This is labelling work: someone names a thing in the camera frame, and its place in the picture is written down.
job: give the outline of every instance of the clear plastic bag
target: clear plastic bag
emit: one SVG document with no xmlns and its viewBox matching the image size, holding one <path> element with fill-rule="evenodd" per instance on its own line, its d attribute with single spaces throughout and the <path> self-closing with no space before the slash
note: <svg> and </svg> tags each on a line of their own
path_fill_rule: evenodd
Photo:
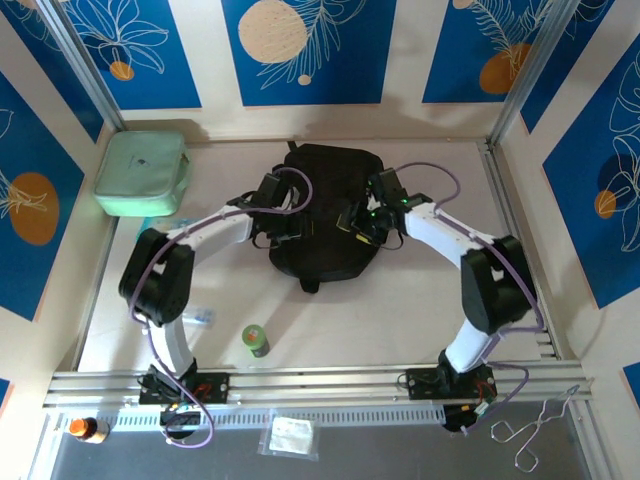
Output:
<svg viewBox="0 0 640 480">
<path fill-rule="evenodd" d="M 262 430 L 258 453 L 317 462 L 320 429 L 312 420 L 279 415 L 273 411 Z"/>
</svg>

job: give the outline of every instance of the white wall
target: white wall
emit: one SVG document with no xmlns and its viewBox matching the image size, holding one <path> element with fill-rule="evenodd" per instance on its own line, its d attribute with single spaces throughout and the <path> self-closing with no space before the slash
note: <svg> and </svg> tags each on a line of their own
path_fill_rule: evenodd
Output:
<svg viewBox="0 0 640 480">
<path fill-rule="evenodd" d="M 129 121 L 145 120 L 132 122 L 136 129 L 177 127 L 192 142 L 484 137 L 502 103 L 422 104 L 450 1 L 398 0 L 380 105 L 244 108 L 222 3 L 170 0 L 202 109 L 131 110 L 123 115 Z"/>
<path fill-rule="evenodd" d="M 639 33 L 640 4 L 616 0 L 532 134 L 518 119 L 503 143 L 553 295 L 553 321 L 595 379 L 601 426 L 625 479 L 638 478 L 640 468 L 640 411 L 622 374 L 640 361 L 640 291 L 597 309 L 542 164 Z"/>
<path fill-rule="evenodd" d="M 1 14 L 0 45 L 0 70 L 85 173 L 36 319 L 29 322 L 0 308 L 0 377 L 14 385 L 0 419 L 0 478 L 15 480 L 28 472 L 51 374 L 73 348 L 93 293 L 109 220 L 91 186 L 111 132 L 103 130 L 93 143 Z"/>
</svg>

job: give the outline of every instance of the white tabletop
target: white tabletop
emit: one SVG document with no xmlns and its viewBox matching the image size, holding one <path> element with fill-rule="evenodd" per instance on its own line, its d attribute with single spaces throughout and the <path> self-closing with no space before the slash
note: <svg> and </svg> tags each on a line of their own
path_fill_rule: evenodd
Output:
<svg viewBox="0 0 640 480">
<path fill-rule="evenodd" d="M 477 145 L 427 141 L 331 142 L 379 155 L 385 166 L 428 160 L 459 176 L 462 194 L 446 210 L 481 231 L 500 236 L 503 223 Z M 217 144 L 192 148 L 194 175 L 176 217 L 200 218 L 254 189 L 288 151 L 278 143 Z M 434 199 L 454 188 L 426 167 L 400 173 L 408 192 Z M 142 224 L 122 218 L 91 319 L 80 371 L 146 370 L 146 339 L 126 318 L 118 282 Z M 390 237 L 389 245 L 395 239 Z M 187 325 L 201 368 L 330 367 L 435 362 L 462 325 L 460 273 L 424 244 L 408 239 L 396 252 L 380 251 L 357 279 L 322 284 L 309 295 L 277 271 L 266 251 L 250 244 L 225 249 L 194 272 L 190 306 L 212 308 L 209 327 Z M 262 325 L 271 344 L 254 358 L 241 340 L 249 324 Z M 533 325 L 528 316 L 522 325 Z M 500 360 L 538 360 L 533 335 L 511 336 L 495 350 Z"/>
</svg>

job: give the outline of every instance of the beige circle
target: beige circle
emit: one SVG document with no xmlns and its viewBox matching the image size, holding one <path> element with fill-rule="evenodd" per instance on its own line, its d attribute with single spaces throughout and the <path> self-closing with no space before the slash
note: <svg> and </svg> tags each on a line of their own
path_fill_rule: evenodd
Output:
<svg viewBox="0 0 640 480">
<path fill-rule="evenodd" d="M 36 0 L 16 0 L 19 4 L 27 7 L 30 10 L 35 10 L 38 8 L 36 4 Z M 60 3 L 68 2 L 69 0 L 58 0 Z"/>
<path fill-rule="evenodd" d="M 459 10 L 469 8 L 475 0 L 453 0 L 453 7 Z"/>
<path fill-rule="evenodd" d="M 281 0 L 260 0 L 240 19 L 240 43 L 261 63 L 282 63 L 307 44 L 307 28 L 293 7 Z"/>
</svg>

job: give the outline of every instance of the metal frame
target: metal frame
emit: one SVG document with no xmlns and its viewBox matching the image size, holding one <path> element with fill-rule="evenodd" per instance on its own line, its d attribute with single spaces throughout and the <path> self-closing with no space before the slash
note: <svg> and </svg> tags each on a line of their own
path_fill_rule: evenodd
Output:
<svg viewBox="0 0 640 480">
<path fill-rule="evenodd" d="M 125 130 L 124 120 L 117 104 L 106 87 L 95 63 L 82 40 L 75 32 L 63 8 L 57 0 L 35 0 L 40 14 L 52 36 L 60 46 L 82 85 L 96 107 L 116 129 Z M 549 399 L 572 387 L 580 390 L 570 404 L 570 411 L 580 443 L 593 478 L 617 478 L 617 470 L 610 452 L 606 452 L 597 429 L 589 403 L 590 381 L 585 378 L 578 361 L 558 360 L 571 358 L 572 353 L 564 336 L 559 335 L 552 322 L 549 304 L 550 291 L 544 281 L 544 272 L 536 255 L 531 232 L 523 218 L 522 206 L 510 180 L 508 166 L 499 148 L 500 141 L 517 118 L 526 98 L 539 78 L 566 25 L 580 0 L 555 1 L 534 42 L 525 65 L 507 96 L 504 108 L 486 142 L 479 143 L 487 176 L 492 184 L 496 203 L 500 208 L 507 230 L 522 239 L 529 254 L 530 265 L 538 291 L 548 332 L 537 336 L 542 361 L 520 362 L 531 372 L 531 378 L 513 401 L 541 401 Z M 76 352 L 77 360 L 83 345 L 81 340 Z M 229 403 L 211 405 L 216 415 L 225 412 L 251 412 L 257 409 L 278 408 L 427 408 L 438 402 L 411 402 L 407 392 L 398 382 L 398 376 L 407 368 L 433 367 L 433 365 L 394 365 L 349 368 L 284 368 L 261 370 L 207 370 L 226 371 L 231 374 Z M 67 414 L 79 410 L 118 412 L 118 416 L 156 415 L 159 407 L 137 405 L 139 385 L 137 377 L 143 372 L 109 373 L 57 373 L 54 374 L 44 407 L 49 416 L 44 426 L 31 478 L 45 478 L 41 474 L 53 468 L 53 461 L 60 446 L 62 426 Z M 515 388 L 521 380 L 521 372 L 503 370 L 495 372 L 500 397 Z M 447 400 L 439 403 L 465 402 Z"/>
<path fill-rule="evenodd" d="M 90 291 L 93 292 L 93 294 L 91 295 L 91 298 L 87 302 L 86 308 L 82 313 L 82 318 L 79 325 L 78 340 L 73 352 L 73 358 L 71 359 L 71 365 L 69 366 L 70 370 L 74 372 L 78 370 L 78 365 L 80 365 L 80 358 L 82 357 L 82 351 L 84 350 L 84 346 L 87 342 L 87 335 L 89 334 L 89 324 L 91 323 L 93 312 L 96 309 L 96 303 L 98 303 L 98 293 L 100 292 L 100 285 L 102 285 L 102 280 L 104 278 L 104 273 L 107 267 L 107 260 L 109 260 L 109 253 L 111 252 L 111 247 L 113 245 L 113 239 L 115 238 L 117 228 L 118 218 L 111 218 L 109 220 L 109 227 L 107 228 L 107 238 L 104 242 L 102 250 L 100 251 L 100 262 L 98 264 L 98 269 L 93 277 L 93 281 L 91 282 Z"/>
<path fill-rule="evenodd" d="M 533 273 L 533 282 L 538 292 L 548 335 L 547 339 L 538 339 L 538 344 L 545 345 L 545 341 L 548 341 L 548 345 L 552 347 L 552 352 L 541 352 L 541 355 L 543 358 L 573 359 L 575 355 L 569 346 L 566 336 L 560 334 L 554 323 L 550 321 L 551 318 L 555 318 L 551 303 L 547 301 L 547 299 L 553 298 L 552 292 L 542 269 L 542 263 L 533 241 L 533 234 L 526 222 L 518 221 L 519 218 L 525 218 L 524 208 L 517 195 L 504 153 L 501 148 L 492 148 L 487 142 L 478 142 L 478 148 L 487 177 L 492 186 L 496 204 L 505 220 L 507 231 L 522 242 Z"/>
<path fill-rule="evenodd" d="M 527 97 L 538 81 L 565 28 L 571 21 L 581 0 L 549 0 L 554 4 L 531 46 L 511 91 L 504 101 L 500 116 L 487 139 L 490 148 L 500 144 L 513 121 L 517 118 Z"/>
<path fill-rule="evenodd" d="M 540 401 L 579 384 L 575 399 L 589 400 L 590 381 L 578 361 L 531 361 L 518 365 L 529 369 L 531 378 L 514 401 Z M 408 368 L 436 365 L 393 365 L 380 367 L 203 369 L 231 376 L 226 405 L 233 407 L 329 407 L 416 404 L 399 385 L 399 376 Z M 158 406 L 138 405 L 138 377 L 144 372 L 56 373 L 44 401 L 45 409 L 119 409 L 136 407 L 158 411 Z M 494 370 L 498 398 L 522 380 L 519 370 Z M 426 401 L 427 404 L 468 403 L 472 399 Z"/>
<path fill-rule="evenodd" d="M 114 129 L 126 130 L 116 101 L 58 0 L 35 0 L 35 3 L 45 26 L 49 29 L 51 36 L 60 47 L 102 118 L 110 123 Z"/>
</svg>

